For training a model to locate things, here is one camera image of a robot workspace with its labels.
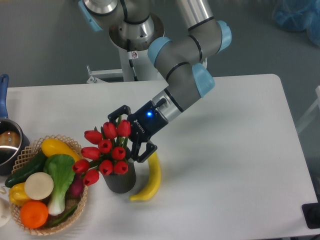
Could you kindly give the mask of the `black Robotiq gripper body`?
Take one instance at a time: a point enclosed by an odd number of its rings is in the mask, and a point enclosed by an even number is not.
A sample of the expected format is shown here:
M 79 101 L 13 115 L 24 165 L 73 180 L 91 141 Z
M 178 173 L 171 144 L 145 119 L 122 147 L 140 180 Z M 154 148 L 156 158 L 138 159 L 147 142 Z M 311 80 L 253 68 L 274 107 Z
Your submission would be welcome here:
M 169 122 L 160 114 L 156 105 L 150 100 L 127 120 L 131 125 L 129 139 L 133 143 L 146 143 Z

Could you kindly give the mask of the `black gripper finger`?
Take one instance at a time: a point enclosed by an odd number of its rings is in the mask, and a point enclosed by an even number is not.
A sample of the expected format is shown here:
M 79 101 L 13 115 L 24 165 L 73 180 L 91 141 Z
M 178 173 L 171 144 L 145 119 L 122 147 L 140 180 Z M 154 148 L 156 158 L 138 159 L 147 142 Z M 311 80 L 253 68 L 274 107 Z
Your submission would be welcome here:
M 127 105 L 122 105 L 121 107 L 119 107 L 118 109 L 116 109 L 115 111 L 111 112 L 107 118 L 108 121 L 112 124 L 116 124 L 117 123 L 117 119 L 122 116 L 122 115 L 130 115 L 131 114 L 131 109 L 129 106 Z
M 132 148 L 128 159 L 129 162 L 143 163 L 158 149 L 158 147 L 152 141 L 147 141 L 145 142 L 145 151 L 140 154 L 141 145 L 142 142 L 132 143 Z

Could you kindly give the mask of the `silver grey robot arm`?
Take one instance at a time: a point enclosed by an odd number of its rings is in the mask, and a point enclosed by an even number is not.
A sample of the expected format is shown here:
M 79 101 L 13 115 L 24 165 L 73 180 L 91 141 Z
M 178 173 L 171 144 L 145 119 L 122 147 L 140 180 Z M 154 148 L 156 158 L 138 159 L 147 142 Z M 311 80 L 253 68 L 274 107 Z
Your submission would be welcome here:
M 167 87 L 135 113 L 122 106 L 108 115 L 115 123 L 127 115 L 132 143 L 129 161 L 144 162 L 157 149 L 151 137 L 203 98 L 215 82 L 205 60 L 232 41 L 229 26 L 216 20 L 206 0 L 178 0 L 188 29 L 178 42 L 165 37 L 160 18 L 147 0 L 81 0 L 78 6 L 91 29 L 107 31 L 117 47 L 126 82 L 163 78 Z

